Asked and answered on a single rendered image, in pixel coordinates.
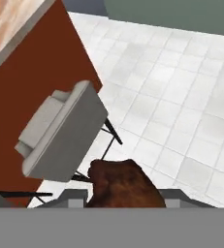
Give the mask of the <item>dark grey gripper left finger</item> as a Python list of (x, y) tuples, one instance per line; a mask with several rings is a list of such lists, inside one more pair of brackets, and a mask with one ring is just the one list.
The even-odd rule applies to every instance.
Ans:
[(39, 205), (39, 208), (84, 208), (88, 198), (86, 189), (66, 189), (55, 200)]

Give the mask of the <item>red-brown dining counter, marble top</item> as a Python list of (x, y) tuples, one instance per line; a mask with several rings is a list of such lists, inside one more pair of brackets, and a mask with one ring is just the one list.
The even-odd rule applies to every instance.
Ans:
[(102, 82), (62, 0), (0, 0), (0, 191), (37, 190), (21, 172), (17, 138), (51, 93)]

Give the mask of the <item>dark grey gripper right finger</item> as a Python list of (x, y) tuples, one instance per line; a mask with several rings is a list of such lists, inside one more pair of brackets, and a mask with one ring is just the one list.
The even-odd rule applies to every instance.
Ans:
[(212, 205), (190, 199), (180, 189), (160, 189), (168, 208), (212, 208)]

